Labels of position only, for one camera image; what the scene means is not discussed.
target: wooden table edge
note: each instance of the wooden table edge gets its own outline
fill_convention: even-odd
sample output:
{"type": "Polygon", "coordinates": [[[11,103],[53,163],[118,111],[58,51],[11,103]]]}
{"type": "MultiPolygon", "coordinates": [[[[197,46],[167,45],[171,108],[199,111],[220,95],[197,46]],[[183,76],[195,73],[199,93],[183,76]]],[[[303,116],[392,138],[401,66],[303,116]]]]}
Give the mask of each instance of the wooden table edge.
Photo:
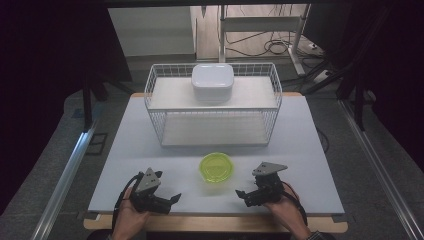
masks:
{"type": "MultiPolygon", "coordinates": [[[[96,220],[84,219],[84,227],[89,230],[110,229],[112,215],[99,214],[96,220]]],[[[334,222],[330,216],[308,217],[311,231],[343,233],[348,229],[347,222],[334,222]]],[[[288,232],[271,215],[257,216],[176,216],[156,215],[149,218],[146,231],[155,232],[288,232]]]]}

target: white plastic container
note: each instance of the white plastic container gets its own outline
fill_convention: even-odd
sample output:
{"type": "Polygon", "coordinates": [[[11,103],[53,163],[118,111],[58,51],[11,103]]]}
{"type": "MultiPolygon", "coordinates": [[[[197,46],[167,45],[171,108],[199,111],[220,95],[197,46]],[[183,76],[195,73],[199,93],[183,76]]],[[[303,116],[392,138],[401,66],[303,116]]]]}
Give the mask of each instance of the white plastic container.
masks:
{"type": "Polygon", "coordinates": [[[198,101],[226,102],[231,98],[234,84],[233,67],[225,63],[196,65],[193,68],[191,84],[198,101]]]}

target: white table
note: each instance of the white table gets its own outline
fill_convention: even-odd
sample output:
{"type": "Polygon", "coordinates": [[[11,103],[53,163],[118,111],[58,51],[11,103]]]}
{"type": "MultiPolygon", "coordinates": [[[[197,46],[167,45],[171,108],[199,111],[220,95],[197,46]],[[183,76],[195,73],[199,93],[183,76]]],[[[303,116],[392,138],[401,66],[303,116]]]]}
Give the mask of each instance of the white table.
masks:
{"type": "MultiPolygon", "coordinates": [[[[208,231],[225,230],[228,223],[222,223],[230,221],[231,218],[257,217],[268,219],[264,220],[267,222],[270,221],[270,216],[264,207],[246,207],[234,191],[238,189],[250,192],[256,189],[251,172],[262,161],[288,166],[279,176],[296,189],[308,217],[312,222],[318,221],[317,226],[323,225],[324,219],[328,225],[332,222],[328,222],[331,220],[329,216],[344,213],[304,97],[283,97],[272,139],[267,147],[162,148],[145,109],[144,98],[135,94],[128,103],[88,211],[102,213],[102,216],[106,217],[104,219],[109,221],[116,199],[126,182],[138,171],[144,172],[148,167],[152,167],[155,171],[163,171],[162,185],[156,191],[157,196],[170,198],[182,193],[180,201],[172,206],[170,216],[156,216],[168,217],[168,220],[162,218],[162,221],[173,222],[167,229],[187,230],[186,226],[175,225],[184,225],[179,219],[184,216],[197,216],[208,219],[209,222],[211,218],[226,216],[220,217],[221,224],[217,223],[221,228],[212,226],[208,231]],[[208,184],[202,180],[198,165],[202,158],[211,152],[224,152],[234,163],[234,173],[225,182],[208,184]]],[[[87,228],[95,228],[87,224],[96,225],[92,220],[87,220],[85,225],[87,228]]],[[[324,230],[347,230],[347,223],[333,224],[336,225],[324,230]]],[[[200,228],[190,229],[204,230],[204,227],[200,228]]],[[[270,228],[265,231],[280,229],[275,226],[270,228]]],[[[256,228],[244,227],[244,230],[252,229],[256,228]]]]}

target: floor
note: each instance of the floor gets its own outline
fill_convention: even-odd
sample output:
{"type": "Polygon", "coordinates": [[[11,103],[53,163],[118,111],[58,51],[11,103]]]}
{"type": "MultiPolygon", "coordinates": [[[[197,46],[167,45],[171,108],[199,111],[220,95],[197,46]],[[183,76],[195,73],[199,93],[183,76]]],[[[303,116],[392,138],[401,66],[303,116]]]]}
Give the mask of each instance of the floor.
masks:
{"type": "MultiPolygon", "coordinates": [[[[270,6],[263,13],[275,14],[276,9],[270,6]]],[[[230,7],[228,13],[229,15],[251,14],[249,8],[244,6],[230,7]]],[[[216,8],[211,11],[208,8],[205,18],[216,20],[214,18],[215,15],[216,8]]],[[[215,26],[208,25],[208,28],[215,29],[215,26]]],[[[230,41],[235,41],[244,36],[228,37],[230,41]]],[[[255,47],[240,47],[237,49],[249,51],[249,53],[253,54],[258,53],[263,50],[263,41],[268,40],[269,36],[263,35],[262,37],[264,37],[262,40],[258,40],[260,43],[254,44],[255,47]]],[[[215,41],[215,33],[212,33],[206,39],[215,41]]],[[[141,92],[144,89],[152,63],[205,61],[205,59],[216,58],[217,55],[214,55],[214,52],[217,52],[217,50],[210,50],[209,53],[207,53],[207,50],[204,52],[199,50],[198,59],[193,56],[182,58],[176,56],[158,56],[149,59],[129,58],[128,65],[133,82],[124,84],[135,91],[141,92]]],[[[269,59],[251,57],[240,59],[241,55],[230,52],[228,54],[229,61],[273,61],[276,64],[280,80],[282,80],[284,91],[299,91],[314,84],[313,78],[297,77],[294,67],[287,56],[275,58],[275,56],[270,55],[269,59]]],[[[303,66],[309,72],[320,61],[320,59],[305,58],[303,66]]],[[[328,138],[328,146],[325,146],[325,148],[328,147],[326,157],[349,223],[348,231],[343,234],[335,234],[335,237],[337,239],[407,239],[408,236],[399,221],[397,213],[393,210],[390,201],[382,190],[380,182],[367,161],[336,99],[335,90],[338,84],[339,82],[335,82],[313,95],[307,96],[314,122],[328,138]]],[[[93,105],[101,104],[103,106],[95,136],[107,136],[104,141],[104,147],[99,149],[95,144],[89,146],[87,153],[92,154],[84,156],[69,193],[59,210],[55,224],[51,226],[48,239],[86,239],[91,233],[91,231],[84,229],[82,225],[83,217],[129,99],[128,94],[111,85],[106,84],[106,88],[109,94],[107,101],[97,102],[93,100],[93,105]]],[[[424,175],[406,154],[405,150],[378,121],[372,112],[371,106],[372,102],[366,105],[364,109],[366,132],[374,148],[381,156],[395,185],[415,214],[417,222],[423,226],[424,175]]],[[[2,239],[31,238],[67,164],[84,125],[83,115],[81,114],[82,93],[77,92],[69,96],[64,104],[64,109],[65,113],[58,128],[42,156],[5,213],[0,217],[0,236],[2,239]]],[[[177,236],[179,239],[190,239],[190,237],[193,237],[190,234],[182,234],[180,236],[159,233],[149,233],[147,237],[149,238],[149,236],[150,239],[176,239],[177,236]]],[[[207,236],[208,239],[244,240],[271,240],[282,237],[281,235],[249,235],[243,233],[236,235],[222,233],[207,236]]],[[[205,239],[205,235],[200,235],[198,238],[205,239]]]]}

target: white wall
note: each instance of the white wall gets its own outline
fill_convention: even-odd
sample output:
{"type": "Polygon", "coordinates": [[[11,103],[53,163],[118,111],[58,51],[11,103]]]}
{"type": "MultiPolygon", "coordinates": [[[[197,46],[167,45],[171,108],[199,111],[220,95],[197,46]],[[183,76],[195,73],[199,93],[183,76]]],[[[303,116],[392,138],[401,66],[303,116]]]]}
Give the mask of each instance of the white wall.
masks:
{"type": "Polygon", "coordinates": [[[111,8],[125,56],[193,54],[190,7],[111,8]]]}

